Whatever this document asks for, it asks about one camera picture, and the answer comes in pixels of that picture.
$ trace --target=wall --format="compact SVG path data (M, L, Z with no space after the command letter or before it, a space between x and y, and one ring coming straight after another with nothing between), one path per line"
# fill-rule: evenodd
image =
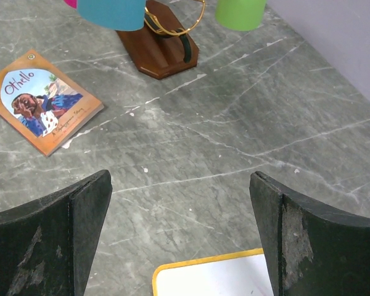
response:
M370 100L370 0L268 4Z

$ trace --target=gray marble surface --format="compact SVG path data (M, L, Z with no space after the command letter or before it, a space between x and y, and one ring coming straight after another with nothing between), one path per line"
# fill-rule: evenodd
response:
M197 3L171 2L196 19ZM152 295L161 264L260 247L255 170L370 217L370 103L271 10L241 33L214 9L191 33L198 67L157 81L62 1L0 1L0 69L35 48L106 106L49 158L0 118L0 211L112 174L86 295Z

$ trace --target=book cover illustration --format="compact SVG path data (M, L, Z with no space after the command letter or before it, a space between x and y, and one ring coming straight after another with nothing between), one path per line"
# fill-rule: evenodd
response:
M49 156L103 104L35 51L0 72L0 116Z

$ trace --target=blue cup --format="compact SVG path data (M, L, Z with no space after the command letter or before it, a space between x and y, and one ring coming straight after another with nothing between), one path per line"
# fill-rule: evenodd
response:
M77 0L77 11L96 25L117 31L144 26L146 0Z

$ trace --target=white board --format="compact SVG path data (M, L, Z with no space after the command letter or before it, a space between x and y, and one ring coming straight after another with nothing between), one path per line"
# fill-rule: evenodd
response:
M154 296L273 296L266 260L251 250L163 265Z

